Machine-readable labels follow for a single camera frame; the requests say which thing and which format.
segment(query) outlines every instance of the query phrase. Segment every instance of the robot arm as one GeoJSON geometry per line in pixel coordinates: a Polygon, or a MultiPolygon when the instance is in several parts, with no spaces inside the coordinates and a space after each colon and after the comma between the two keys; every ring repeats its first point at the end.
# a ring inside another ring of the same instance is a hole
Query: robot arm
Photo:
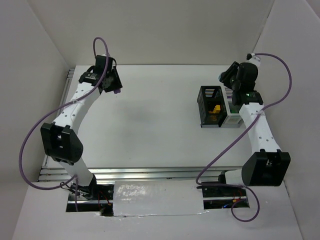
{"type": "Polygon", "coordinates": [[[225,182],[231,185],[279,186],[289,167],[291,158],[288,152],[282,152],[276,143],[268,125],[259,92],[254,90],[258,77],[260,59],[247,57],[244,63],[234,62],[219,78],[227,88],[232,89],[232,104],[239,108],[239,114],[248,128],[260,114],[259,119],[248,132],[252,156],[242,169],[227,171],[225,182]]]}
{"type": "Polygon", "coordinates": [[[117,94],[122,88],[117,66],[112,66],[115,61],[113,58],[108,59],[107,72],[101,84],[84,99],[80,101],[76,99],[86,95],[96,86],[103,73],[106,60],[106,56],[96,56],[95,66],[90,67],[80,77],[77,89],[71,98],[74,104],[63,109],[52,123],[44,123],[40,130],[45,153],[54,161],[59,162],[70,176],[77,175],[78,188],[87,194],[88,198],[94,195],[97,181],[82,159],[83,145],[77,134],[89,108],[101,93],[114,91],[117,94]]]}

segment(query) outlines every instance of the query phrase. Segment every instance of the cable connector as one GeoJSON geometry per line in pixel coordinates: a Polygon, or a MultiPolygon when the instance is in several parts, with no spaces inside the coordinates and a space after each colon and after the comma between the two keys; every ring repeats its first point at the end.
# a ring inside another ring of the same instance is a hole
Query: cable connector
{"type": "Polygon", "coordinates": [[[246,59],[247,59],[247,60],[250,60],[250,59],[252,59],[252,57],[253,57],[254,55],[255,55],[254,53],[248,53],[248,54],[246,55],[246,59]]]}

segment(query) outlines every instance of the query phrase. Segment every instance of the black box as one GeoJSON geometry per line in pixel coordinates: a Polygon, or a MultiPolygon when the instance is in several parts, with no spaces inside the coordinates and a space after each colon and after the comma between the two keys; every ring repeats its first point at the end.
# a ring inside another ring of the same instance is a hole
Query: black box
{"type": "Polygon", "coordinates": [[[220,86],[201,86],[197,98],[201,127],[221,127],[226,117],[226,105],[220,86]]]}

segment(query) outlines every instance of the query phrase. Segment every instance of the yellow object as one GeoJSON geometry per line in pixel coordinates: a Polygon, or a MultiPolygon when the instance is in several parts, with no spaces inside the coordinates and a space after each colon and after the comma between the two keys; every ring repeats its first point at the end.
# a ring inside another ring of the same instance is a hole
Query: yellow object
{"type": "Polygon", "coordinates": [[[221,111],[221,106],[220,105],[215,105],[213,111],[209,111],[210,114],[218,114],[221,111]]]}

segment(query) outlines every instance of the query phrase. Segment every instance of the white cardboard wall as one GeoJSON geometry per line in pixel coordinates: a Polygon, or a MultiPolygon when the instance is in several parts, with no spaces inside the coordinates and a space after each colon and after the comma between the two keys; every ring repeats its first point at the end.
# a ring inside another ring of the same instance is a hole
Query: white cardboard wall
{"type": "MultiPolygon", "coordinates": [[[[0,1],[0,32],[0,239],[10,240],[27,191],[18,168],[20,146],[31,126],[59,104],[68,67],[26,0],[0,1]]],[[[24,155],[32,180],[43,157],[35,134],[24,155]]]]}
{"type": "MultiPolygon", "coordinates": [[[[292,92],[286,101],[267,111],[267,119],[291,164],[285,177],[287,190],[302,235],[320,238],[320,19],[305,0],[276,0],[255,52],[279,55],[292,71],[292,92]]],[[[288,87],[286,70],[263,57],[257,81],[265,103],[279,99],[288,87]]]]}
{"type": "Polygon", "coordinates": [[[319,0],[306,0],[313,11],[320,17],[320,1],[319,0]]]}
{"type": "Polygon", "coordinates": [[[28,2],[71,66],[92,63],[96,36],[122,65],[229,65],[254,49],[274,0],[28,2]]]}

